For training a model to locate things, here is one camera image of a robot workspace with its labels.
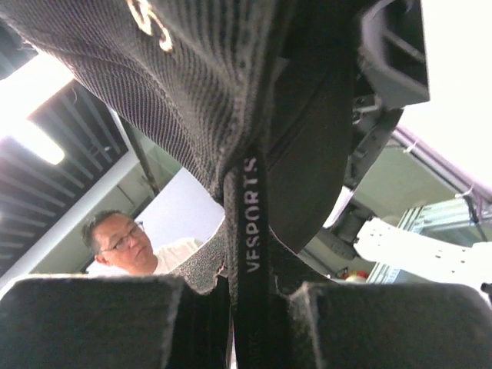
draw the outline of metal frame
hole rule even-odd
[[[492,208],[483,209],[482,215],[482,222],[492,223]],[[426,205],[422,208],[412,208],[407,210],[402,217],[398,228],[404,231],[420,234],[424,229],[438,231],[446,228],[462,228],[467,226],[470,226],[470,214],[468,206],[463,199],[457,198],[438,204]],[[425,236],[421,237],[426,241],[434,241],[431,238]],[[404,241],[405,239],[402,239],[398,243],[405,244]],[[367,279],[367,282],[393,283],[396,281],[400,272],[401,269],[396,268],[395,264],[377,263],[373,271],[371,272],[371,275]]]
[[[367,279],[368,283],[390,283],[397,269],[387,271],[385,278],[381,278],[381,272],[388,265],[429,281],[464,284],[476,290],[480,290],[485,281],[492,281],[492,270],[488,266],[492,242],[476,243],[472,248],[457,246],[374,218],[363,226],[354,247],[364,259],[380,263]]]
[[[147,155],[145,154],[140,142],[135,137],[135,133],[131,130],[130,124],[123,122],[114,109],[110,108],[109,106],[108,109],[111,113],[113,121],[116,124],[116,127],[120,131],[120,134],[128,147],[128,150],[133,151],[137,156],[138,161],[140,161],[140,166],[144,171],[148,187],[150,187],[154,196],[157,196],[159,194],[159,187],[157,186],[154,174],[152,173],[150,164],[148,163]]]

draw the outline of black mesh fabric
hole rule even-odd
[[[142,2],[133,1],[134,5]],[[75,77],[179,160],[222,203],[232,164],[259,134],[253,121],[271,30],[291,1],[150,1],[153,35],[125,0],[1,0],[3,18],[23,38],[62,60]],[[170,35],[172,51],[159,47]]]

